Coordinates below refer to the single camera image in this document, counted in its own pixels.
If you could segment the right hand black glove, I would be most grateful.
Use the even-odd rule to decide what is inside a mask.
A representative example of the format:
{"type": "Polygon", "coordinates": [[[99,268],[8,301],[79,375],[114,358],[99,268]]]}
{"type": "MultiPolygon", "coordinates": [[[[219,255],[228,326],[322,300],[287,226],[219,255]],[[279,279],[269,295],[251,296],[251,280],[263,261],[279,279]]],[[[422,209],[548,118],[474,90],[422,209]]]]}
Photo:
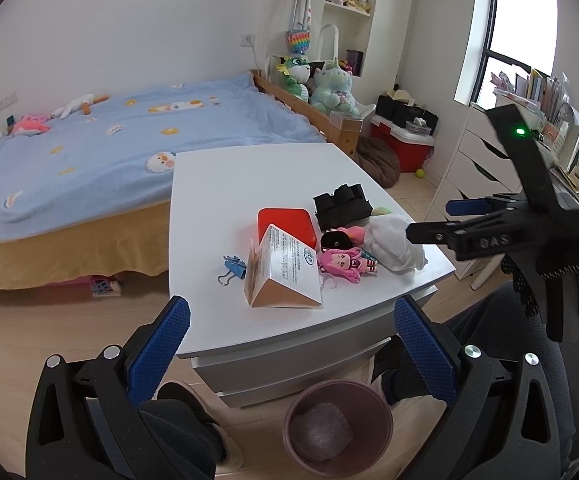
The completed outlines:
{"type": "Polygon", "coordinates": [[[579,242],[558,242],[503,257],[526,315],[539,315],[547,338],[575,341],[579,333],[579,242]]]}

